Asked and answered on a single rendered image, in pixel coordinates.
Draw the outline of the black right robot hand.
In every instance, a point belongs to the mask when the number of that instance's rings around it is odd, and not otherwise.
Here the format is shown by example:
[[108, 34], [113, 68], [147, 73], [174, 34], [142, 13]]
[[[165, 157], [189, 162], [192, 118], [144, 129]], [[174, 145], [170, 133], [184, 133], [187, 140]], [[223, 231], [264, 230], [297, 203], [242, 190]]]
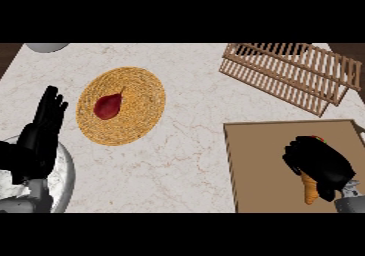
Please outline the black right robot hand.
[[295, 175], [305, 174], [316, 181], [317, 195], [331, 202], [356, 175], [344, 156], [317, 138], [297, 136], [285, 146], [282, 159]]

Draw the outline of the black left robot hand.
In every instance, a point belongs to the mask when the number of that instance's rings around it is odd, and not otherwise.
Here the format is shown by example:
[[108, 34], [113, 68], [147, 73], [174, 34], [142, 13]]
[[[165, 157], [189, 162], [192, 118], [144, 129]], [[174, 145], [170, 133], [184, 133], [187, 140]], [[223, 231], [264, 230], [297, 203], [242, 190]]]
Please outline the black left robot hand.
[[0, 141], [0, 170], [12, 175], [12, 184], [19, 185], [31, 179], [44, 179], [53, 170], [57, 134], [68, 103], [57, 88], [44, 90], [32, 122], [20, 131], [15, 144]]

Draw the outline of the brown rectangular tray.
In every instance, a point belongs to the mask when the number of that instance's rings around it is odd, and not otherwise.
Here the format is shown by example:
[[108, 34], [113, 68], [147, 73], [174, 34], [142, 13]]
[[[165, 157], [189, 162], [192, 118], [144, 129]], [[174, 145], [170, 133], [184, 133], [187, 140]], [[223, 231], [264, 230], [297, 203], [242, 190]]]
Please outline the brown rectangular tray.
[[304, 202], [304, 185], [283, 160], [298, 136], [317, 136], [344, 155], [365, 194], [365, 128], [350, 119], [229, 123], [223, 126], [235, 210], [246, 213], [332, 213], [322, 199]]

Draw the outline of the wooden slatted tiered shelf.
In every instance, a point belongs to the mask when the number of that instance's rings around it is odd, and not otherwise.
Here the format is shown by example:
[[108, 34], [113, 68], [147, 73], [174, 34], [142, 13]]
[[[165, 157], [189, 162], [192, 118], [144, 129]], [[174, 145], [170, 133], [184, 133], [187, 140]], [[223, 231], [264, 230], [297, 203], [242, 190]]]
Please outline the wooden slatted tiered shelf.
[[218, 72], [322, 116], [360, 91], [362, 62], [311, 43], [229, 43]]

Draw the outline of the white marble round plate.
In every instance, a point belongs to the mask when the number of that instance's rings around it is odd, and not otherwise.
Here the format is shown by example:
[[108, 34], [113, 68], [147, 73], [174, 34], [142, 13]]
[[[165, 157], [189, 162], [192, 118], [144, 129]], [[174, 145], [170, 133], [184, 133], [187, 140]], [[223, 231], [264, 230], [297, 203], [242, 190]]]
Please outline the white marble round plate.
[[[44, 180], [47, 181], [49, 194], [53, 198], [50, 212], [63, 212], [74, 188], [75, 171], [69, 153], [57, 142], [53, 170]], [[12, 175], [0, 170], [0, 200], [7, 197], [20, 197], [29, 194], [26, 182], [12, 184]]]

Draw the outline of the dark red pear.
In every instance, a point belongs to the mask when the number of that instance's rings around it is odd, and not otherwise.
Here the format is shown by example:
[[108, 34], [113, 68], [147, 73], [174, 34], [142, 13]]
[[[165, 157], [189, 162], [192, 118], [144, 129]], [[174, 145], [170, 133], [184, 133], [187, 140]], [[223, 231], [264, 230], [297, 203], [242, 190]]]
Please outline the dark red pear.
[[119, 112], [122, 92], [99, 98], [93, 107], [93, 113], [102, 120], [111, 119]]

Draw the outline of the round woven yellow placemat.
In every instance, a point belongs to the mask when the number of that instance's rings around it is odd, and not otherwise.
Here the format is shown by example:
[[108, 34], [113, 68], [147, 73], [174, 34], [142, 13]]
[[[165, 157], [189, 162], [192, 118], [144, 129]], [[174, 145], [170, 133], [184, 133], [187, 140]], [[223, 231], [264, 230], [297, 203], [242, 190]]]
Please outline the round woven yellow placemat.
[[[93, 113], [97, 100], [121, 95], [119, 110], [108, 120]], [[159, 79], [143, 68], [119, 67], [102, 73], [85, 86], [77, 101], [75, 121], [82, 135], [97, 144], [131, 143], [153, 128], [164, 111], [165, 92]]]

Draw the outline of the pale grey rounded object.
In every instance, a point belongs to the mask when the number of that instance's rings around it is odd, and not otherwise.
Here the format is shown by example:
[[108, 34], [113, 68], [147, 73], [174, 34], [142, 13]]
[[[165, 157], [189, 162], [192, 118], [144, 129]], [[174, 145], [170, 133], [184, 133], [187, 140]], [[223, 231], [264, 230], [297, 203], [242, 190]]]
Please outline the pale grey rounded object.
[[26, 43], [25, 46], [37, 53], [51, 53], [68, 46], [66, 43]]

